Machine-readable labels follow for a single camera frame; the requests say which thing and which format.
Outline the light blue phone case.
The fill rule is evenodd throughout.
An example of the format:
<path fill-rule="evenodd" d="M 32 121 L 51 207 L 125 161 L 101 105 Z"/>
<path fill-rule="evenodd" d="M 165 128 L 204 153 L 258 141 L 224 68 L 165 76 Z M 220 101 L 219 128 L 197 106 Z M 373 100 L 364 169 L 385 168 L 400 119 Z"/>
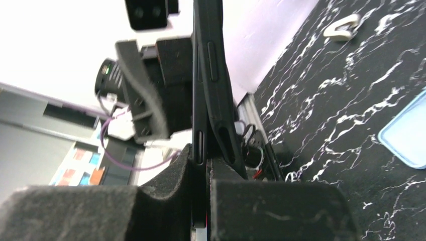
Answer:
<path fill-rule="evenodd" d="M 425 89 L 378 133 L 378 140 L 405 165 L 425 169 Z"/>

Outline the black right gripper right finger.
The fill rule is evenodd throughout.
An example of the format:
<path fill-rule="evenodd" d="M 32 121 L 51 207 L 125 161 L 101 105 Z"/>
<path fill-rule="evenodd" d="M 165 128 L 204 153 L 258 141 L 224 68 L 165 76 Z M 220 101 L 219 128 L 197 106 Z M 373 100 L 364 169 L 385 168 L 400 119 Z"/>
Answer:
<path fill-rule="evenodd" d="M 245 180 L 209 164 L 209 240 L 359 240 L 343 194 L 323 183 Z"/>

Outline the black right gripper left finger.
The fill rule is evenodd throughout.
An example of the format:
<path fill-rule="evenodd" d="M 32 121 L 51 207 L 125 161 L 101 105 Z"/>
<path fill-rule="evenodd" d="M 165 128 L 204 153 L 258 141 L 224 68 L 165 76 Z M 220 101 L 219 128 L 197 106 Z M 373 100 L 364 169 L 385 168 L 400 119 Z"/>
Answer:
<path fill-rule="evenodd" d="M 142 186 L 33 186 L 1 205 L 1 240 L 190 240 L 186 145 Z"/>

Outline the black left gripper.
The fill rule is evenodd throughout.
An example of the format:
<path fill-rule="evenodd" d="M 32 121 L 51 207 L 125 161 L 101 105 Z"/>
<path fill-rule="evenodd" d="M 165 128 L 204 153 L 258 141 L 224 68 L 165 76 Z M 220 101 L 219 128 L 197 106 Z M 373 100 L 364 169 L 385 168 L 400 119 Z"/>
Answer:
<path fill-rule="evenodd" d="M 192 127 L 192 40 L 158 40 L 138 48 L 135 40 L 115 43 L 117 60 L 105 59 L 94 92 L 115 94 L 127 104 L 135 140 L 167 139 Z"/>

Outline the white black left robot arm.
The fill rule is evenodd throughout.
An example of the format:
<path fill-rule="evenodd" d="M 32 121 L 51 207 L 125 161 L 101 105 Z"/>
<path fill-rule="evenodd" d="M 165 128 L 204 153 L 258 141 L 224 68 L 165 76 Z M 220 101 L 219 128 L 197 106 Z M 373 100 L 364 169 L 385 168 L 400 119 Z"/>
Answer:
<path fill-rule="evenodd" d="M 109 94 L 128 105 L 134 134 L 124 138 L 133 149 L 148 141 L 168 139 L 192 127 L 192 40 L 158 40 L 141 49 L 132 41 L 125 55 L 139 56 L 142 77 L 129 81 L 116 60 L 106 58 L 98 71 L 94 92 Z"/>

